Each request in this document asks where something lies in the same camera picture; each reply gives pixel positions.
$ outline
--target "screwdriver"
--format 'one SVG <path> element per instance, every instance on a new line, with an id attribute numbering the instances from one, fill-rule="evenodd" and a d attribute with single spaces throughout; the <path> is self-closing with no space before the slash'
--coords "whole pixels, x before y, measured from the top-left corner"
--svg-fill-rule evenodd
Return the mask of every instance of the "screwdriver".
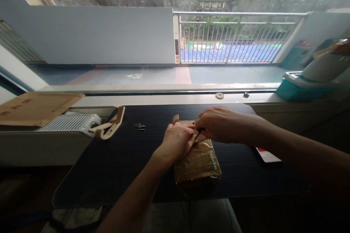
<path id="1" fill-rule="evenodd" d="M 194 138 L 194 140 L 197 140 L 197 138 L 199 137 L 199 135 L 201 134 L 201 132 L 203 131 L 203 130 L 205 130 L 205 128 L 200 128 L 200 129 L 198 129 L 198 134 L 196 135 L 196 137 Z"/>

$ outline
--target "black desk mat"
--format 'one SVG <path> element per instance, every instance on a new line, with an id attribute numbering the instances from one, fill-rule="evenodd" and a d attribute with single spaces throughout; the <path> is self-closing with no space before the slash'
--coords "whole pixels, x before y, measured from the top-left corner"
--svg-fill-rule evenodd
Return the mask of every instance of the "black desk mat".
<path id="1" fill-rule="evenodd" d="M 126 106 L 122 125 L 108 140 L 94 139 L 56 190 L 56 208 L 113 205 L 161 144 L 172 117 L 197 119 L 214 104 Z M 255 114 L 245 104 L 225 104 L 239 112 Z M 138 131 L 133 125 L 146 125 Z M 284 163 L 263 163 L 256 150 L 242 144 L 213 141 L 222 178 L 215 185 L 187 191 L 175 186 L 171 168 L 159 184 L 153 202 L 295 194 L 309 191 L 309 184 Z"/>

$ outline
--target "brown paper bag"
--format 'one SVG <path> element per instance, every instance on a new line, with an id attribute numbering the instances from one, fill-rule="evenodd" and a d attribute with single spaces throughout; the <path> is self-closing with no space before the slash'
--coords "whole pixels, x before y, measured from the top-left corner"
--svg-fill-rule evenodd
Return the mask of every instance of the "brown paper bag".
<path id="1" fill-rule="evenodd" d="M 215 182 L 221 178 L 221 168 L 210 139 L 192 146 L 181 161 L 175 163 L 175 183 L 182 189 Z"/>
<path id="2" fill-rule="evenodd" d="M 84 96 L 84 94 L 24 93 L 0 106 L 0 125 L 44 126 Z"/>

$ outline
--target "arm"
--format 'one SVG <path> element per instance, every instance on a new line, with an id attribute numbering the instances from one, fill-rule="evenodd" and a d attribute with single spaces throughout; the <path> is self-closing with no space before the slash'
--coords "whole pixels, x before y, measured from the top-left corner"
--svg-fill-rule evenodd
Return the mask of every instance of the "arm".
<path id="1" fill-rule="evenodd" d="M 223 143 L 244 143 L 263 148 L 300 171 L 313 183 L 350 188 L 350 155 L 294 134 L 257 115 L 242 114 L 227 107 L 212 107 L 199 115 L 196 129 Z"/>
<path id="2" fill-rule="evenodd" d="M 162 144 L 145 168 L 112 207 L 96 232 L 141 232 L 158 184 L 193 145 L 193 130 L 169 124 Z"/>

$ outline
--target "blue floor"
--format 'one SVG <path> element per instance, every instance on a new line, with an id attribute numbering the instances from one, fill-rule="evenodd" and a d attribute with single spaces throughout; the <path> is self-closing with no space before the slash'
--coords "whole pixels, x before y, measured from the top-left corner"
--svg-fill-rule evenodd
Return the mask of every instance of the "blue floor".
<path id="1" fill-rule="evenodd" d="M 219 49 L 182 50 L 181 62 L 271 62 L 281 45 L 223 45 Z"/>

